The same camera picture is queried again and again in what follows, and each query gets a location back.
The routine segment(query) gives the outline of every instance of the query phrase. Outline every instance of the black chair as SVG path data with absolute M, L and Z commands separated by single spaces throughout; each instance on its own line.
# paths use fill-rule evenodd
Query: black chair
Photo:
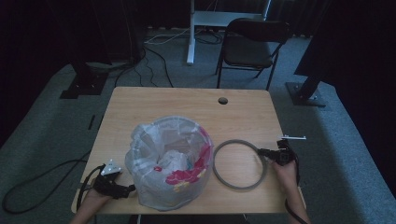
M 279 49 L 289 37 L 289 25 L 282 21 L 257 21 L 246 18 L 231 21 L 225 30 L 216 68 L 217 88 L 220 86 L 222 69 L 259 71 L 255 76 L 257 78 L 264 68 L 272 66 L 266 87 L 268 91 Z M 270 50 L 268 46 L 268 43 L 271 42 L 277 43 L 274 50 Z M 223 62 L 231 67 L 224 67 Z

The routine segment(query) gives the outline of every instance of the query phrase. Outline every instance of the chair backrest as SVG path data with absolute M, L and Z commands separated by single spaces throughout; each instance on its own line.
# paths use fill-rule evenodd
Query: chair backrest
M 285 44 L 290 37 L 289 24 L 283 21 L 258 21 L 239 18 L 228 24 L 225 35 L 230 32 L 255 41 L 279 44 Z

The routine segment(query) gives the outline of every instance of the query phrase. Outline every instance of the white object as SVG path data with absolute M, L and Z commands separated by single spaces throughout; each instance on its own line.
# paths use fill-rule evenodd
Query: white object
M 110 159 L 100 174 L 109 175 L 120 171 L 121 171 L 121 167 L 118 166 L 112 159 Z
M 293 140 L 306 140 L 306 137 L 305 136 L 303 136 L 303 137 L 291 137 L 291 136 L 288 136 L 288 135 L 283 135 L 283 136 L 280 136 L 280 138 L 281 139 L 293 139 Z
M 169 150 L 158 161 L 158 166 L 162 168 L 163 174 L 169 175 L 176 170 L 187 170 L 188 159 L 187 154 L 176 150 Z

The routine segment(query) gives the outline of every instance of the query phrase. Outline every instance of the chair seat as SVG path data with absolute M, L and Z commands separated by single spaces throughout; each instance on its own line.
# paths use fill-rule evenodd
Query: chair seat
M 224 62 L 228 65 L 268 68 L 273 64 L 268 44 L 242 36 L 229 36 L 224 46 Z

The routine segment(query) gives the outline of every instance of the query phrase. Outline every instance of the wire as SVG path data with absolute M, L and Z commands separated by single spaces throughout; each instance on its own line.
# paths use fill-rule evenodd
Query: wire
M 81 200 L 82 200 L 82 194 L 84 193 L 84 191 L 86 190 L 85 188 L 88 185 L 88 181 L 90 181 L 91 176 L 93 175 L 93 173 L 95 173 L 97 170 L 103 170 L 103 168 L 105 168 L 105 165 L 101 165 L 96 167 L 95 169 L 93 169 L 88 175 L 87 177 L 85 177 L 84 182 L 82 183 L 81 188 L 79 189 L 79 193 L 78 193 L 78 198 L 77 198 L 77 204 L 76 204 L 76 211 L 78 211 L 79 207 L 81 206 Z
M 207 32 L 208 34 L 214 36 L 214 37 L 216 38 L 216 40 L 212 42 L 212 41 L 207 41 L 207 40 L 204 40 L 204 39 L 202 39 L 202 38 L 197 38 L 197 37 L 195 37 L 195 40 L 196 40 L 197 42 L 201 43 L 201 44 L 208 44 L 208 45 L 218 45 L 218 44 L 221 44 L 221 43 L 222 43 L 222 40 L 223 40 L 222 35 L 220 35 L 220 34 L 215 34 L 214 32 L 211 32 L 211 31 L 206 31 L 206 32 Z
M 291 216 L 294 217 L 297 221 L 299 221 L 301 224 L 307 224 L 302 218 L 300 218 L 299 216 L 297 216 L 297 214 L 295 214 L 295 213 L 291 210 L 291 208 L 289 207 L 289 204 L 288 204 L 288 200 L 287 200 L 287 199 L 285 200 L 285 207 L 286 207 L 286 210 L 288 210 L 288 212 L 291 214 Z
M 23 214 L 23 213 L 32 211 L 32 210 L 36 209 L 37 207 L 39 207 L 42 203 L 44 203 L 44 202 L 55 192 L 55 190 L 56 190 L 57 188 L 59 188 L 59 187 L 61 186 L 61 184 L 66 180 L 66 178 L 69 176 L 69 174 L 76 168 L 76 166 L 77 166 L 80 162 L 87 162 L 87 161 L 84 161 L 83 158 L 86 157 L 88 154 L 90 154 L 90 152 L 91 152 L 91 151 L 89 150 L 89 151 L 86 152 L 82 157 L 80 157 L 78 160 L 65 161 L 65 162 L 63 162 L 63 163 L 61 163 L 61 164 L 58 164 L 58 165 L 56 165 L 56 166 L 50 168 L 48 171 L 46 171 L 46 172 L 44 172 L 44 173 L 42 173 L 42 174 L 40 174 L 40 175 L 37 175 L 37 176 L 35 176 L 35 177 L 33 177 L 33 178 L 30 178 L 30 179 L 28 179 L 28 180 L 22 181 L 20 184 L 17 184 L 17 185 L 14 186 L 13 188 L 11 188 L 11 189 L 6 193 L 6 195 L 4 196 L 3 201 L 2 201 L 3 210 L 4 210 L 5 212 L 10 213 L 10 214 L 13 214 L 13 215 L 19 215 L 19 214 Z M 33 206 L 31 206 L 31 207 L 29 207 L 29 208 L 27 208 L 27 209 L 23 209 L 23 210 L 12 210 L 12 209 L 8 208 L 7 204 L 8 204 L 9 198 L 10 198 L 10 196 L 11 196 L 11 193 L 13 193 L 16 189 L 19 189 L 19 188 L 21 188 L 21 187 L 23 187 L 23 186 L 25 186 L 25 185 L 27 185 L 27 184 L 33 182 L 33 181 L 36 181 L 36 180 L 40 179 L 41 177 L 43 177 L 44 175 L 47 175 L 47 174 L 50 173 L 51 171 L 53 171 L 53 170 L 55 170 L 55 169 L 57 169 L 57 168 L 59 168 L 59 167 L 61 167 L 61 166 L 64 166 L 64 165 L 66 165 L 66 164 L 68 164 L 68 163 L 71 163 L 71 162 L 74 162 L 75 164 L 74 164 L 74 165 L 70 168 L 70 170 L 64 175 L 64 177 L 61 179 L 61 181 L 59 181 L 58 184 L 56 184 L 56 186 L 49 192 L 49 194 L 47 194 L 47 196 L 45 196 L 40 202 L 34 204 Z
M 168 78 L 168 81 L 169 81 L 169 84 L 171 85 L 171 87 L 174 88 L 174 86 L 173 86 L 173 84 L 172 84 L 172 81 L 171 81 L 171 78 L 169 77 L 168 68 L 166 67 L 166 60 L 165 60 L 165 58 L 164 58 L 161 54 L 155 52 L 155 51 L 152 50 L 152 49 L 147 48 L 146 46 L 145 46 L 145 49 L 148 49 L 149 51 L 151 51 L 152 53 L 156 54 L 158 57 L 160 57 L 161 59 L 163 59 L 163 66 L 165 67 L 165 74 L 166 74 L 166 77 Z
M 142 84 L 142 75 L 138 72 L 138 71 L 136 71 L 136 67 L 134 68 L 134 71 L 137 73 L 137 75 L 139 76 L 139 83 L 140 83 L 140 86 L 141 87 L 143 87 L 143 84 Z
M 117 87 L 117 82 L 119 82 L 120 77 L 121 77 L 122 75 L 124 75 L 125 72 L 128 71 L 128 70 L 131 69 L 131 68 L 132 68 L 132 67 L 130 67 L 130 68 L 125 68 L 125 69 L 123 69 L 123 70 L 117 75 L 116 80 L 114 81 L 114 88 Z
M 151 79 L 149 80 L 155 87 L 158 87 L 152 79 L 154 79 L 154 72 L 152 71 L 152 68 L 148 66 L 149 64 L 149 59 L 146 57 L 146 67 L 151 71 Z
M 188 30 L 190 30 L 190 28 L 184 30 L 183 32 L 181 32 L 181 33 L 178 34 L 178 35 L 155 35 L 154 37 L 152 37 L 151 39 L 145 41 L 144 43 L 145 43 L 145 44 L 150 44 L 150 45 L 161 45 L 161 44 L 165 44 L 165 43 L 167 43 L 167 42 L 169 42 L 169 41 L 175 39 L 176 37 L 183 35 L 183 34 L 186 33 Z M 158 38 L 158 37 L 162 37 L 162 36 L 172 36 L 172 37 L 169 38 L 169 39 L 167 39 L 167 40 L 165 40 L 165 41 L 163 41 L 163 42 L 160 42 L 160 43 L 151 43 L 151 42 L 150 42 L 151 40 L 154 40 L 154 39 L 156 39 L 156 38 Z

